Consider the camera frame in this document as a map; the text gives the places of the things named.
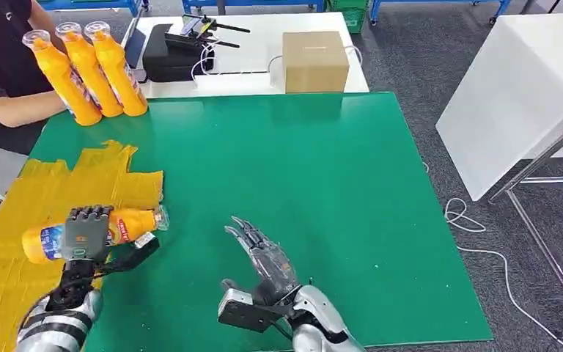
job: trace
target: plastic bottle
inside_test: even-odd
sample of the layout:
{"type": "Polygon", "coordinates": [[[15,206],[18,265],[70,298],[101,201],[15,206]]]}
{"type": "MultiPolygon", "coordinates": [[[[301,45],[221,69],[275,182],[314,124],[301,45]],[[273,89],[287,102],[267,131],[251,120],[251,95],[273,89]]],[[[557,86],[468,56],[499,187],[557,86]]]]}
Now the plastic bottle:
{"type": "MultiPolygon", "coordinates": [[[[132,242],[143,234],[154,230],[167,230],[169,217],[160,206],[154,210],[119,209],[109,214],[107,245],[132,242]]],[[[35,264],[47,263],[62,257],[61,238],[63,224],[35,227],[23,234],[23,249],[29,261],[35,264]]]]}
{"type": "Polygon", "coordinates": [[[83,85],[81,77],[72,69],[67,56],[53,46],[48,32],[27,32],[23,36],[23,44],[33,51],[37,65],[72,112],[74,120],[83,126],[100,121],[102,114],[83,85]]]}
{"type": "Polygon", "coordinates": [[[94,43],[96,57],[117,99],[128,116],[139,116],[147,111],[147,100],[139,83],[126,62],[124,49],[111,36],[111,28],[102,21],[85,26],[85,35],[94,43]]]}
{"type": "Polygon", "coordinates": [[[119,104],[111,86],[100,69],[94,47],[81,35],[81,26],[74,22],[64,22],[55,28],[68,52],[70,61],[81,75],[87,90],[100,105],[100,111],[106,117],[115,117],[124,110],[119,104]]]}

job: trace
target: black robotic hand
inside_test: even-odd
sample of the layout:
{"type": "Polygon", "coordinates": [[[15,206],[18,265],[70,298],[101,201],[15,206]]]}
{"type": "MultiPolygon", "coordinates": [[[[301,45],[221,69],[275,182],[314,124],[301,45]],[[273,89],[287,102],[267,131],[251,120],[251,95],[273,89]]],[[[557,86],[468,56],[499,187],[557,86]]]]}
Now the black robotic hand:
{"type": "MultiPolygon", "coordinates": [[[[232,216],[238,229],[225,226],[226,232],[234,235],[251,259],[251,264],[262,281],[253,292],[255,304],[272,306],[299,286],[295,270],[280,246],[271,242],[266,235],[249,221],[232,216]]],[[[223,289],[237,288],[230,279],[222,283],[223,289]]]]}
{"type": "Polygon", "coordinates": [[[62,238],[62,255],[68,260],[94,260],[103,262],[106,258],[108,216],[112,206],[74,208],[65,222],[62,238]]]}

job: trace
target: white table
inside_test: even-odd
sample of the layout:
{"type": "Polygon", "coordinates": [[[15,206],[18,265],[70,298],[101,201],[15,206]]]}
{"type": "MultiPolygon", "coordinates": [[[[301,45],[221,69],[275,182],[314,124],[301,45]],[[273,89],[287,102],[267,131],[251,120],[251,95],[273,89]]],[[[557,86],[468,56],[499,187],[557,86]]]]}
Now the white table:
{"type": "Polygon", "coordinates": [[[473,200],[556,141],[563,133],[563,14],[501,16],[436,128],[473,200]]]}
{"type": "MultiPolygon", "coordinates": [[[[202,97],[214,95],[267,95],[284,94],[282,60],[271,65],[271,75],[253,73],[267,71],[269,61],[282,55],[282,33],[310,31],[338,31],[344,46],[352,45],[346,23],[340,12],[301,13],[281,15],[214,16],[219,23],[250,29],[251,33],[217,29],[220,40],[240,45],[240,48],[217,46],[212,73],[243,72],[242,75],[208,76],[206,85],[196,86],[192,81],[141,85],[147,98],[202,97]]],[[[152,28],[162,23],[182,23],[181,17],[141,18],[137,29],[145,36],[144,48],[152,28]]],[[[349,71],[345,92],[369,92],[358,57],[348,49],[349,71]]],[[[143,67],[141,56],[137,68],[143,67]]]]}

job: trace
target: cardboard box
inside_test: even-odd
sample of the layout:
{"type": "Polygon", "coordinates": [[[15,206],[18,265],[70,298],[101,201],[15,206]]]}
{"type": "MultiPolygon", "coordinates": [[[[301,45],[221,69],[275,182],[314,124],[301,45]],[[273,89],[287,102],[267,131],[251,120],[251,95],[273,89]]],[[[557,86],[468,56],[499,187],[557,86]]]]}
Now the cardboard box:
{"type": "Polygon", "coordinates": [[[348,58],[338,32],[284,33],[286,93],[344,92],[348,58]]]}

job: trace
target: silver robotic arm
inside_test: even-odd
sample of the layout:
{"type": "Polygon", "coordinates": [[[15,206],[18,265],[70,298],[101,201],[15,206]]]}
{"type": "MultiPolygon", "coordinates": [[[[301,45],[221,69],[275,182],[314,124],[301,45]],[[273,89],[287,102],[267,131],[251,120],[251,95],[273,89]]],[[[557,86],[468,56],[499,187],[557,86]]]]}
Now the silver robotic arm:
{"type": "Polygon", "coordinates": [[[102,310],[92,281],[135,268],[158,247],[151,233],[141,236],[124,257],[106,262],[108,215],[113,207],[72,209],[65,222],[62,255],[66,260],[59,285],[27,312],[16,339],[16,352],[78,352],[102,310]]]}
{"type": "Polygon", "coordinates": [[[219,304],[218,321],[252,331],[275,326],[292,340],[295,352],[359,352],[365,349],[327,296],[312,285],[300,285],[286,254],[248,221],[232,217],[238,229],[225,227],[251,259],[260,285],[253,295],[229,279],[221,286],[225,295],[219,304]],[[277,323],[283,319],[292,335],[277,323]]]}

